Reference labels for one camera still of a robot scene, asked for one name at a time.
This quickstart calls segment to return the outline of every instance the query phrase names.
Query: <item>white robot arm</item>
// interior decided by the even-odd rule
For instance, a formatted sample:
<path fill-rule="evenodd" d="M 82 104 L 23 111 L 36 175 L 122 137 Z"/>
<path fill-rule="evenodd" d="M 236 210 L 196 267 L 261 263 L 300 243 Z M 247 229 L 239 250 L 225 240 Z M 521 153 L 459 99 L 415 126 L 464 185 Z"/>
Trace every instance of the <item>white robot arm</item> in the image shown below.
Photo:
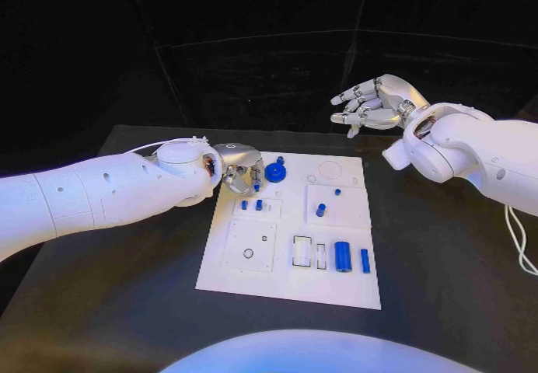
<path fill-rule="evenodd" d="M 412 164 L 437 183 L 461 177 L 490 199 L 538 215 L 538 124 L 493 120 L 453 103 L 431 106 L 392 75 L 359 84 L 330 102 L 347 100 L 343 113 L 330 120 L 350 124 L 350 138 L 360 126 L 404 128 L 402 138 L 384 151 L 397 170 Z"/>
<path fill-rule="evenodd" d="M 161 145 L 151 157 L 133 151 Z M 174 139 L 43 173 L 0 179 L 0 261 L 60 235 L 125 225 L 212 196 L 221 176 L 236 193 L 262 183 L 261 153 Z M 251 185 L 242 175 L 251 168 Z"/>

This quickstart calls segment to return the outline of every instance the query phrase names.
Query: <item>white board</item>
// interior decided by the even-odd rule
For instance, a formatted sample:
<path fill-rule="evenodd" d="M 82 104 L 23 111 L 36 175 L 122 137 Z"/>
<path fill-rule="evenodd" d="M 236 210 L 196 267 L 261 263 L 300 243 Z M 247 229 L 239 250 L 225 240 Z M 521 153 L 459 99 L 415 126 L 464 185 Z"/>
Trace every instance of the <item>white board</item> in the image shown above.
<path fill-rule="evenodd" d="M 262 152 L 264 164 L 280 155 L 285 179 L 265 181 L 254 198 L 221 187 L 196 289 L 381 309 L 362 160 Z M 258 199 L 261 211 L 255 210 Z M 319 203 L 327 206 L 322 218 L 314 214 Z M 296 236 L 311 238 L 310 267 L 293 265 Z M 337 241 L 350 247 L 353 270 L 347 273 L 336 271 Z M 307 263 L 309 250 L 300 249 L 300 262 Z M 369 274 L 362 273 L 360 249 L 369 253 Z M 322 250 L 324 269 L 317 265 Z"/>

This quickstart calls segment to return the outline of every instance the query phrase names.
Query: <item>white cable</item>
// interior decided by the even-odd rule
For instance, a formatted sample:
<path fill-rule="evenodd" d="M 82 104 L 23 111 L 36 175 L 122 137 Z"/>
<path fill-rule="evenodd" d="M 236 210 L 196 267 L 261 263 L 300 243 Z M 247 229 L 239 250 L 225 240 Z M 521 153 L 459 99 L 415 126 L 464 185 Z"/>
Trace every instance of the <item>white cable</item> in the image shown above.
<path fill-rule="evenodd" d="M 203 142 L 205 144 L 208 144 L 208 139 L 205 138 L 205 136 L 202 138 L 196 138 L 196 136 L 193 136 L 190 138 L 174 138 L 172 140 L 159 141 L 159 142 L 154 142 L 153 144 L 147 144 L 147 145 L 138 146 L 137 148 L 134 148 L 131 150 L 127 150 L 125 153 L 137 152 L 138 150 L 146 149 L 150 146 L 164 145 L 164 144 L 169 144 L 170 142 Z"/>
<path fill-rule="evenodd" d="M 521 244 L 518 242 L 518 238 L 515 237 L 515 233 L 513 233 L 513 229 L 512 229 L 512 225 L 510 225 L 510 217 L 508 215 L 508 212 L 510 212 L 510 216 L 515 220 L 515 223 L 518 224 L 519 226 L 519 230 L 521 230 Z M 506 219 L 506 225 L 508 225 L 508 230 L 510 231 L 510 235 L 512 235 L 512 239 L 513 239 L 513 243 L 515 243 L 515 247 L 518 249 L 518 252 L 519 252 L 519 266 L 522 268 L 522 270 L 529 273 L 529 274 L 534 274 L 535 276 L 538 276 L 538 270 L 535 268 L 535 265 L 532 264 L 532 262 L 528 260 L 526 258 L 526 255 L 525 255 L 525 247 L 526 247 L 526 233 L 525 233 L 525 229 L 523 229 L 523 225 L 521 224 L 521 221 L 518 219 L 518 217 L 515 216 L 515 212 L 512 210 L 512 207 L 505 205 L 505 219 Z"/>

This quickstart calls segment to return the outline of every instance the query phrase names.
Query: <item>dark gray table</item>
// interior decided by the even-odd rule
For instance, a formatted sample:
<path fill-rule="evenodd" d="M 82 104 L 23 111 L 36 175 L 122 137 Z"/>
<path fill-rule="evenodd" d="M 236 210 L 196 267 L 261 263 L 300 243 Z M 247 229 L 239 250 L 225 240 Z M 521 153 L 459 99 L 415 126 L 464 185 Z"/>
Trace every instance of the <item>dark gray table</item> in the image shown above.
<path fill-rule="evenodd" d="M 482 371 L 538 365 L 538 279 L 518 267 L 502 206 L 464 180 L 395 172 L 395 138 L 117 126 L 101 155 L 206 135 L 262 151 L 363 157 L 382 310 L 193 289 L 216 203 L 47 242 L 0 320 L 1 371 L 157 371 L 272 329 L 376 336 Z M 538 261 L 535 218 L 521 213 Z"/>

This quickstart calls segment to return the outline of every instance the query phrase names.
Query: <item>blue battery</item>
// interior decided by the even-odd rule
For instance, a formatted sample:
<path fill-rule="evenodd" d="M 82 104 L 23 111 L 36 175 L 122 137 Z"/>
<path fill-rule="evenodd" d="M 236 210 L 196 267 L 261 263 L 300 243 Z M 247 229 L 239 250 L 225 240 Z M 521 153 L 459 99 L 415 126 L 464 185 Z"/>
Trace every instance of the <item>blue battery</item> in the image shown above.
<path fill-rule="evenodd" d="M 362 272 L 369 273 L 369 259 L 368 259 L 368 250 L 360 249 L 360 259 L 362 259 Z"/>
<path fill-rule="evenodd" d="M 336 259 L 336 270 L 339 272 L 350 272 L 350 251 L 349 243 L 334 243 L 334 259 Z"/>
<path fill-rule="evenodd" d="M 319 206 L 317 206 L 317 211 L 316 211 L 316 215 L 317 215 L 319 217 L 322 217 L 323 214 L 324 214 L 324 204 L 319 204 Z"/>

